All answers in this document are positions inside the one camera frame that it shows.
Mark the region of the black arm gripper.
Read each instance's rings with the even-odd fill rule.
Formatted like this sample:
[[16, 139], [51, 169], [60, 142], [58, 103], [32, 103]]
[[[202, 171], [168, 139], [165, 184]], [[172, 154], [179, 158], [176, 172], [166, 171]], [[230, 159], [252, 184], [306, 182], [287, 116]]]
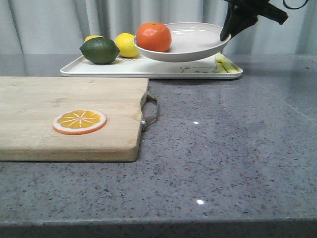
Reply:
[[248, 27], [253, 26], [258, 18], [263, 16], [282, 25], [288, 14], [270, 4], [268, 0], [228, 0], [228, 9], [225, 23], [220, 34], [224, 41], [229, 35], [231, 38]]

